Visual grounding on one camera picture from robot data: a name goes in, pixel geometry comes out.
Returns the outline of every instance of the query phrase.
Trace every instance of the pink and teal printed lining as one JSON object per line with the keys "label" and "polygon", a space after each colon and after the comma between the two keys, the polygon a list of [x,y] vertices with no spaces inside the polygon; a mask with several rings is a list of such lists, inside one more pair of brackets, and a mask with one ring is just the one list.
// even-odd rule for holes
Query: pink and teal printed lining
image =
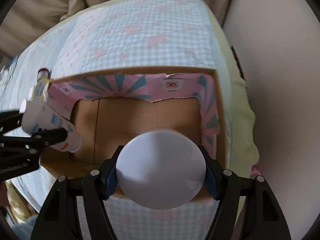
{"label": "pink and teal printed lining", "polygon": [[66,118],[70,118],[75,103],[81,99],[123,97],[155,102],[171,98],[198,98],[201,142],[209,155],[216,158],[216,139],[220,127],[214,80],[210,75],[195,73],[98,75],[68,82],[54,82],[50,85],[48,93],[50,107]]}

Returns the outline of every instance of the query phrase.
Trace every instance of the cardboard box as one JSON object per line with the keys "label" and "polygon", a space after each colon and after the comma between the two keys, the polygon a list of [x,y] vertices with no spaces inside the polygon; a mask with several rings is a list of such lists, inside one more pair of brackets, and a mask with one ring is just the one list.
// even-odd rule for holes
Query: cardboard box
{"label": "cardboard box", "polygon": [[[92,75],[154,73],[203,73],[214,79],[219,113],[220,133],[217,136],[217,160],[224,167],[226,135],[218,76],[214,69],[195,67],[132,67],[108,69],[54,80],[64,82]],[[132,138],[147,130],[169,128],[177,130],[197,145],[201,144],[201,116],[197,98],[176,98],[148,102],[132,98],[102,98],[81,100],[73,108],[71,121],[84,140],[81,149],[74,153],[57,152],[48,148],[41,158],[41,165],[55,176],[76,178],[98,168],[110,158],[118,145],[125,145]],[[123,192],[117,189],[119,196]],[[207,197],[203,188],[195,199]]]}

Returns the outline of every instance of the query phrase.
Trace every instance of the metal screw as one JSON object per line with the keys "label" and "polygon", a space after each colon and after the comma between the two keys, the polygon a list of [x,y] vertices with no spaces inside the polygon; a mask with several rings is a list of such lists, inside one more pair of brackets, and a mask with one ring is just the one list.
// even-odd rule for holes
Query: metal screw
{"label": "metal screw", "polygon": [[257,181],[259,181],[259,182],[264,182],[264,177],[262,177],[262,176],[257,176]]}
{"label": "metal screw", "polygon": [[66,179],[66,176],[64,176],[64,175],[61,175],[58,177],[59,182],[63,182],[65,179]]}
{"label": "metal screw", "polygon": [[92,170],[90,172],[91,176],[97,176],[100,172],[98,170]]}
{"label": "metal screw", "polygon": [[223,174],[226,176],[231,176],[232,175],[232,171],[231,170],[224,170]]}
{"label": "metal screw", "polygon": [[36,153],[37,153],[37,150],[36,150],[36,149],[30,149],[29,152],[30,152],[31,154],[36,154]]}

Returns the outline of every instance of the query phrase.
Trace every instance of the white bottle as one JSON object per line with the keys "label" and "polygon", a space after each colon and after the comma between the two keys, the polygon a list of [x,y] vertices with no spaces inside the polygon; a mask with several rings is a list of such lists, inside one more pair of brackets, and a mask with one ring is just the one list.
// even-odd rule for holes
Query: white bottle
{"label": "white bottle", "polygon": [[81,147],[82,136],[73,124],[52,110],[40,97],[35,97],[28,102],[25,99],[21,103],[20,112],[23,113],[21,127],[28,134],[43,130],[52,130],[63,127],[68,136],[65,141],[52,145],[51,147],[61,152],[76,152]]}

